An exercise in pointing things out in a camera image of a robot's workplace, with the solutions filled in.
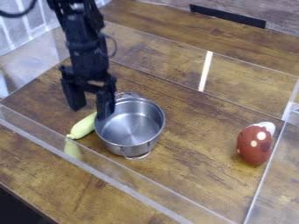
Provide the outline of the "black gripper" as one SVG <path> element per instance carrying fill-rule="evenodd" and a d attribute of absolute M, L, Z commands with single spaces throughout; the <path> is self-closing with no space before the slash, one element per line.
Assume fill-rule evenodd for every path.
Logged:
<path fill-rule="evenodd" d="M 117 79 L 108 71 L 79 73 L 72 66 L 60 67 L 60 84 L 69 108 L 80 110 L 87 105 L 85 92 L 96 94 L 97 119 L 105 120 L 115 112 Z"/>

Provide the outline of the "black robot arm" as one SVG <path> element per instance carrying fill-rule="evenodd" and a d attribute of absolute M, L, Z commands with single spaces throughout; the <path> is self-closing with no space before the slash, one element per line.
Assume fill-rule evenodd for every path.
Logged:
<path fill-rule="evenodd" d="M 87 105 L 85 93 L 96 95 L 97 119 L 116 108 L 117 79 L 108 73 L 108 47 L 104 19 L 95 0 L 47 0 L 65 34 L 71 65 L 60 67 L 60 84 L 69 107 Z"/>

